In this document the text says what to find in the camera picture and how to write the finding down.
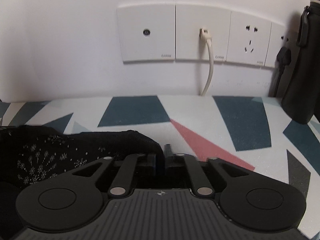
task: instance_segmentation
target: gray ribbed panel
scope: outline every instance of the gray ribbed panel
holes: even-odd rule
[[[26,229],[17,240],[306,240],[297,229],[276,234],[251,232],[226,219],[212,200],[187,189],[136,189],[109,202],[89,225],[67,233]]]

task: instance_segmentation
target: white cable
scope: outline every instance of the white cable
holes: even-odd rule
[[[210,82],[212,79],[212,75],[213,75],[213,49],[212,49],[212,37],[209,33],[209,31],[205,28],[200,29],[200,38],[202,40],[205,41],[205,43],[207,44],[208,47],[208,53],[209,53],[209,75],[208,75],[208,79],[207,82],[204,86],[204,89],[202,91],[201,96],[205,96],[209,86],[210,86]]]

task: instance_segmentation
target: tabletop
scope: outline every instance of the tabletop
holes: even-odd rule
[[[0,102],[0,126],[45,125],[65,134],[136,130],[162,149],[218,157],[293,185],[306,197],[299,229],[320,239],[320,124],[298,124],[277,98],[136,96]]]

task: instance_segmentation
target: cable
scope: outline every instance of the cable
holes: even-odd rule
[[[208,75],[207,82],[206,82],[204,89],[202,91],[202,94],[201,94],[201,96],[203,97],[203,96],[205,96],[205,94],[210,86],[210,82],[211,82],[212,75],[213,75],[213,49],[212,49],[212,37],[207,29],[205,29],[205,28],[200,29],[200,38],[202,40],[204,40],[205,43],[207,44],[208,53],[209,53],[209,75]]]
[[[273,93],[273,97],[277,96],[279,83],[281,80],[281,76],[284,72],[285,66],[290,65],[290,63],[291,63],[291,50],[286,47],[282,47],[280,49],[280,51],[278,52],[277,61],[279,62],[279,74],[278,74],[278,79],[277,79],[275,91]]]

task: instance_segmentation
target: silver screw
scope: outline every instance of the silver screw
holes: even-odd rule
[[[209,187],[200,187],[198,188],[197,192],[200,194],[200,195],[204,195],[204,196],[207,196],[207,195],[210,195],[212,194],[212,189],[210,189]]]
[[[110,193],[112,195],[123,195],[125,193],[125,189],[123,187],[113,187],[111,190],[110,190]]]

